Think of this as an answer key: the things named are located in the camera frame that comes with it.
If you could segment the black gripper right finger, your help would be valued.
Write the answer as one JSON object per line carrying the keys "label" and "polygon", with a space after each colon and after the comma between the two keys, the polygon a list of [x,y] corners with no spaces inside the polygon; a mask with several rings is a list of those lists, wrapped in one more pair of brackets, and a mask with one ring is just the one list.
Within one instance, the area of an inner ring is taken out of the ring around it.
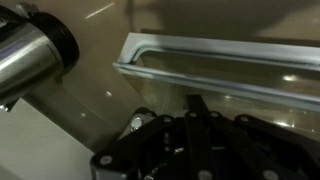
{"label": "black gripper right finger", "polygon": [[208,124],[257,180],[320,180],[320,143],[247,114],[213,111]]}

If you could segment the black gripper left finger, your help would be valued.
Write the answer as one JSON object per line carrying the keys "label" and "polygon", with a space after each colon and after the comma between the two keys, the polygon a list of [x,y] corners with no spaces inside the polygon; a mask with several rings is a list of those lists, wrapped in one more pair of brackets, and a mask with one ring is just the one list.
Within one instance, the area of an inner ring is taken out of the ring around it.
{"label": "black gripper left finger", "polygon": [[199,95],[186,97],[180,117],[154,116],[139,129],[96,153],[93,180],[212,180],[208,108]]}

